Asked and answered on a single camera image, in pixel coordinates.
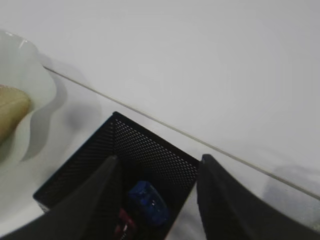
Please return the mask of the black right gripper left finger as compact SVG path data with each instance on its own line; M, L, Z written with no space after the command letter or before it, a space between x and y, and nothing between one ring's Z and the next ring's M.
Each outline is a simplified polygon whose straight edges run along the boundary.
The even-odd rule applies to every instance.
M83 185L4 240L111 240L122 201L119 159L108 157Z

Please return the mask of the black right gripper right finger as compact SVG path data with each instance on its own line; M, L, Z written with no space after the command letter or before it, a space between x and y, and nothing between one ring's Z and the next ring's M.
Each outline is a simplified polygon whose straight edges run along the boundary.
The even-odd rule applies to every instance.
M210 154L199 163L197 204L208 240L318 240L320 234L285 216L238 182Z

